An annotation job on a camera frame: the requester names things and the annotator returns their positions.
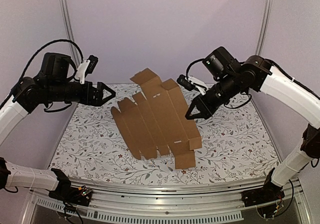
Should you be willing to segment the brown cardboard box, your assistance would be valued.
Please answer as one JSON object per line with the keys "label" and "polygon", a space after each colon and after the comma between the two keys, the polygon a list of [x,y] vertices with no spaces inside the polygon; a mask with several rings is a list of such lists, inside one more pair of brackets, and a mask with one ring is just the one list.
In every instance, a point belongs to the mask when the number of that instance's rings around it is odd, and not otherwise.
{"label": "brown cardboard box", "polygon": [[110,111],[132,156],[149,160],[173,154],[175,169],[194,168],[202,138],[195,121],[185,117],[188,104],[178,84],[171,78],[162,81],[149,68],[131,81],[141,91],[118,101]]}

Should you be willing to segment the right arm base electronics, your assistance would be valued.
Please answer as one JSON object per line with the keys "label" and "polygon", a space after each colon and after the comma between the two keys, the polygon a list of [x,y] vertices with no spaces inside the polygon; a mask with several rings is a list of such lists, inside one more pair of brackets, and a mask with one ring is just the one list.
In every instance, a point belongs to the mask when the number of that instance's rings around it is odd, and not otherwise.
{"label": "right arm base electronics", "polygon": [[241,193],[241,200],[245,207],[264,204],[264,206],[257,208],[258,214],[264,219],[271,219],[276,216],[285,197],[283,188],[271,182],[274,170],[275,168],[268,173],[262,187]]}

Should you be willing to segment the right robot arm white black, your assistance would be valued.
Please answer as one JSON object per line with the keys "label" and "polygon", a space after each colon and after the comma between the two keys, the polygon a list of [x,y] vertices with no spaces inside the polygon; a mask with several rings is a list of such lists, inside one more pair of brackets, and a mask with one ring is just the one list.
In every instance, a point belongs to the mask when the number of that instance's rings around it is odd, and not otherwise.
{"label": "right robot arm white black", "polygon": [[186,119],[207,120],[235,95],[248,94],[249,90],[253,90],[277,99],[308,122],[302,143],[269,172],[258,192],[262,202],[269,202],[289,179],[320,157],[320,98],[277,63],[259,55],[239,62],[225,47],[220,46],[201,58],[200,62],[216,83],[192,100],[185,114]]}

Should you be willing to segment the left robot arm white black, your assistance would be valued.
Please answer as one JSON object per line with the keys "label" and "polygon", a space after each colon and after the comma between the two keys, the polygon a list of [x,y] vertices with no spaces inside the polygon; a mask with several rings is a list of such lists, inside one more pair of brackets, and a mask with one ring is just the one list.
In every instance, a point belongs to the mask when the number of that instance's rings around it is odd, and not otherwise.
{"label": "left robot arm white black", "polygon": [[[45,105],[46,113],[52,113],[50,105],[63,102],[101,107],[116,96],[106,84],[93,85],[85,78],[98,63],[90,55],[79,67],[71,57],[61,53],[44,54],[39,73],[35,77],[22,77],[11,89],[8,100],[0,106],[0,141],[4,142],[12,130],[39,105]],[[0,187],[24,187],[44,189],[56,193],[63,201],[74,197],[69,178],[60,170],[35,169],[15,165],[0,159]]]}

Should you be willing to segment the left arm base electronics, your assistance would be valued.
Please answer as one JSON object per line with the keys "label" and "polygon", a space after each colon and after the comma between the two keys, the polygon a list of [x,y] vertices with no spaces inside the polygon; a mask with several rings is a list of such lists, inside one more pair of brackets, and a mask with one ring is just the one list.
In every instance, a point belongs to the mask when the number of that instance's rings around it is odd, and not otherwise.
{"label": "left arm base electronics", "polygon": [[58,185],[55,190],[49,191],[50,198],[84,207],[89,206],[93,194],[91,188],[85,185],[72,187],[71,181],[60,169],[52,168],[51,171],[56,175]]}

